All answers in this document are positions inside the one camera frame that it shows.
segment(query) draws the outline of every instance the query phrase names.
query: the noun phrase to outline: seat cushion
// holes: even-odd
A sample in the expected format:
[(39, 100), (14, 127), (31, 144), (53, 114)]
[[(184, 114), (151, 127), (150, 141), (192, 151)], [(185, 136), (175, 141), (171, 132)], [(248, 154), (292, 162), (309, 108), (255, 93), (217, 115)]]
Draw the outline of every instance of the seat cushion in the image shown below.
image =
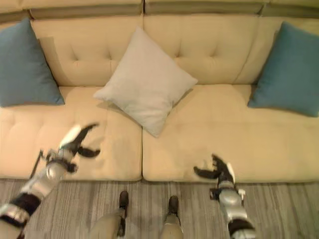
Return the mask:
[(319, 179), (319, 119), (250, 109), (250, 85), (195, 86), (154, 138), (143, 131), (143, 176), (150, 181), (203, 181), (193, 167), (212, 168), (215, 153), (239, 182)]
[(76, 156), (79, 171), (68, 179), (139, 180), (141, 127), (111, 103), (93, 98), (101, 87), (60, 87), (63, 106), (0, 109), (0, 177), (28, 178), (40, 149), (57, 149), (75, 124), (100, 123), (83, 142), (100, 148), (95, 159)]

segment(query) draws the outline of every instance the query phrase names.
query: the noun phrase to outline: floor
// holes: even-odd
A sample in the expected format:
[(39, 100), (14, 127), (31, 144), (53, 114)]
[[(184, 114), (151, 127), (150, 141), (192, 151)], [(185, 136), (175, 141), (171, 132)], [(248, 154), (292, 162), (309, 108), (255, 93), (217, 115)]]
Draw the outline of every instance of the floor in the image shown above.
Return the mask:
[[(18, 193), (23, 181), (0, 180), (0, 202)], [(26, 228), (27, 239), (86, 239), (93, 223), (130, 194), (126, 239), (159, 237), (171, 195), (180, 198), (185, 239), (228, 239), (209, 184), (64, 182), (42, 203)], [(261, 239), (319, 239), (319, 183), (240, 185), (245, 207)]]

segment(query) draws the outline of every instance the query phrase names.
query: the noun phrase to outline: black foot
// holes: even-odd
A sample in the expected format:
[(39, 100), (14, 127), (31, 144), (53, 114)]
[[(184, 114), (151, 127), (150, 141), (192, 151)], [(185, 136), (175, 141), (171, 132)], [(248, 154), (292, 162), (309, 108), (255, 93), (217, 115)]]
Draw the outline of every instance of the black foot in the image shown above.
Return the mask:
[(175, 214), (178, 216), (178, 197), (171, 196), (168, 203), (168, 214)]
[(125, 210), (124, 213), (124, 218), (121, 218), (121, 224), (118, 232), (119, 237), (124, 237), (125, 236), (125, 218), (128, 215), (128, 206), (129, 206), (129, 193), (127, 191), (123, 191), (120, 194), (120, 199), (119, 199), (119, 207), (123, 208)]
[(123, 191), (120, 194), (119, 206), (120, 208), (123, 208), (125, 210), (124, 218), (126, 218), (128, 215), (128, 205), (129, 205), (129, 193), (127, 191)]

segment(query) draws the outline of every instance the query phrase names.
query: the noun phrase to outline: striped carpet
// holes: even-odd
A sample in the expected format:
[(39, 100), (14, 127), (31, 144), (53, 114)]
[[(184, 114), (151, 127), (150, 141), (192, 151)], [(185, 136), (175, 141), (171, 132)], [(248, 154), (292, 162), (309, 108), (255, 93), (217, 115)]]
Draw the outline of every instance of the striped carpet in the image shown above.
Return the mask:
[[(1, 203), (23, 181), (0, 180)], [(171, 195), (180, 199), (185, 239), (227, 239), (209, 184), (64, 182), (45, 200), (26, 228), (27, 239), (86, 239), (93, 223), (117, 207), (122, 190), (130, 194), (126, 239), (159, 237)], [(319, 183), (241, 185), (245, 207), (261, 239), (319, 239)]]

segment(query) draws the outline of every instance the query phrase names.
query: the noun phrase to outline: pillow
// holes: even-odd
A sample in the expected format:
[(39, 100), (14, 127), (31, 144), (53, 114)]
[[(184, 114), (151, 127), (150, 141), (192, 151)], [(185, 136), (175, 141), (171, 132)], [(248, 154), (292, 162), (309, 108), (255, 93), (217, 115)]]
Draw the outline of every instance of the pillow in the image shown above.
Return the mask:
[(319, 36), (283, 22), (249, 107), (270, 107), (317, 117)]
[(29, 19), (0, 32), (0, 106), (64, 104)]
[(196, 83), (138, 27), (110, 81), (94, 97), (113, 102), (157, 137), (173, 105)]

